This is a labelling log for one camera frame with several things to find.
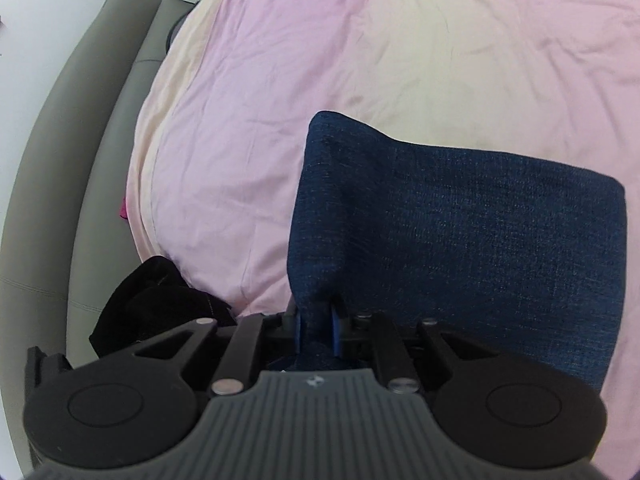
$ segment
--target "blue cloth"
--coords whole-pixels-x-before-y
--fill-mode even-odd
[[[340,297],[399,324],[437,318],[600,389],[625,267],[612,178],[398,142],[333,112],[311,121],[288,259],[306,320],[298,369],[336,367],[328,305]]]

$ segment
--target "black circular pad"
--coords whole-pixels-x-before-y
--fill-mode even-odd
[[[546,469],[595,452],[606,412],[582,381],[512,354],[452,364],[431,409],[469,453],[506,467]]]
[[[69,400],[71,416],[94,428],[124,424],[144,405],[140,393],[125,384],[96,384],[79,390]]]
[[[24,427],[43,458],[87,469],[144,462],[198,420],[193,390],[172,362],[117,352],[37,387]]]
[[[486,406],[498,420],[521,428],[548,424],[562,410],[558,396],[536,384],[499,386],[487,397]]]

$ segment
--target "bed frame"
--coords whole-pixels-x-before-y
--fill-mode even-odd
[[[0,392],[26,474],[27,348],[95,359],[88,335],[139,263],[122,202],[136,118],[168,31],[193,4],[107,0],[70,56],[31,132],[0,250]]]

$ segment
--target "logo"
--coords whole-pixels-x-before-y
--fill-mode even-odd
[[[319,375],[314,375],[313,377],[309,377],[305,382],[312,388],[319,388],[324,384],[324,379]]]

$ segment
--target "bed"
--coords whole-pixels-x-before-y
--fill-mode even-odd
[[[318,110],[397,140],[612,176],[626,192],[626,299],[594,460],[626,480],[640,469],[639,52],[640,0],[203,0],[138,121],[136,247],[238,316],[283,310]]]
[[[149,4],[147,20],[159,1]],[[615,480],[630,478],[640,468],[634,402],[640,292],[633,274],[640,254],[631,250],[640,235],[634,223],[640,219],[634,138],[640,0],[322,0],[323,8],[317,1],[202,0],[156,75],[167,24],[190,8],[162,0],[170,17],[153,41],[153,29],[145,29],[147,39],[140,34],[129,51],[129,60],[155,60],[145,91],[128,89],[122,63],[95,136],[76,144],[86,162],[78,173],[68,172],[67,161],[76,158],[70,151],[33,176],[50,150],[37,140],[38,131],[51,128],[58,105],[47,102],[21,166],[0,253],[0,336],[15,352],[9,366],[2,363],[1,387],[10,400],[5,409],[15,412],[10,428],[21,462],[27,451],[17,416],[20,352],[38,344],[47,352],[66,350],[74,366],[93,359],[86,337],[140,259],[169,256],[191,285],[228,301],[239,316],[286,306],[286,243],[305,125],[310,114],[331,109],[398,140],[538,156],[625,185],[627,296],[602,391],[609,431],[595,463]],[[290,20],[285,27],[283,19]],[[412,34],[415,41],[404,41]],[[91,31],[86,38],[90,43]],[[140,45],[152,50],[137,54]],[[277,52],[277,59],[264,63],[266,52]],[[141,106],[135,143],[115,140],[120,125],[107,126],[111,111],[126,116],[130,131]],[[75,120],[79,137],[69,144],[85,138],[85,124],[80,131]],[[48,202],[27,201],[51,174],[65,176],[49,183]],[[116,214],[125,186],[131,231]],[[248,211],[252,218],[239,221]]]
[[[18,463],[27,348],[96,359],[88,335],[114,288],[139,264],[119,210],[140,107],[166,38],[193,2],[106,0],[33,127],[0,250],[0,392]]]

